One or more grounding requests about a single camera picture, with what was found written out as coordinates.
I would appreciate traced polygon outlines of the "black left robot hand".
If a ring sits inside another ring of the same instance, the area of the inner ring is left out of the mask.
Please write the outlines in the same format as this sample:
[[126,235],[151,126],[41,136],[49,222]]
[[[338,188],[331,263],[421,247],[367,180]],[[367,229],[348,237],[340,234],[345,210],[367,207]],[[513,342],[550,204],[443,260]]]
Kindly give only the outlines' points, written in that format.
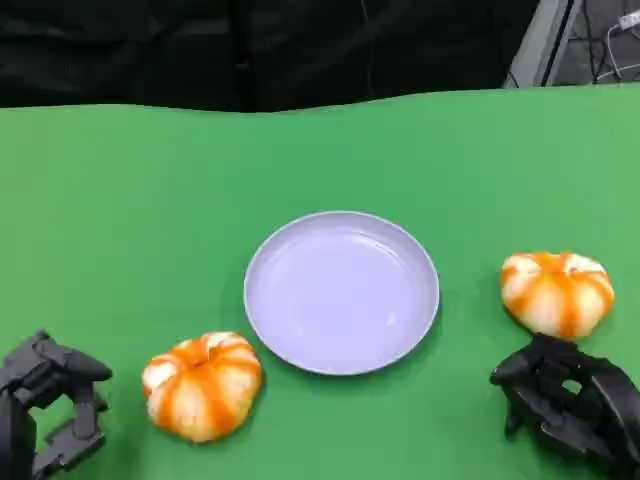
[[[106,442],[99,415],[108,403],[94,384],[112,377],[101,361],[57,343],[38,331],[8,353],[1,365],[1,477],[49,479],[70,471]],[[73,416],[46,437],[38,450],[32,409],[44,410],[60,397],[73,404]]]

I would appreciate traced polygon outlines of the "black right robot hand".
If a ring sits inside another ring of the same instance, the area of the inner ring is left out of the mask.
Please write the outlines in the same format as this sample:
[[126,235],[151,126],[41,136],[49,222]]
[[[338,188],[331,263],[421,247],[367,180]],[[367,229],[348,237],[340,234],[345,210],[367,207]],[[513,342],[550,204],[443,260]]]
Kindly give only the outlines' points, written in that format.
[[527,428],[544,447],[611,479],[639,477],[639,390],[604,357],[536,333],[494,368],[508,402],[505,436]]

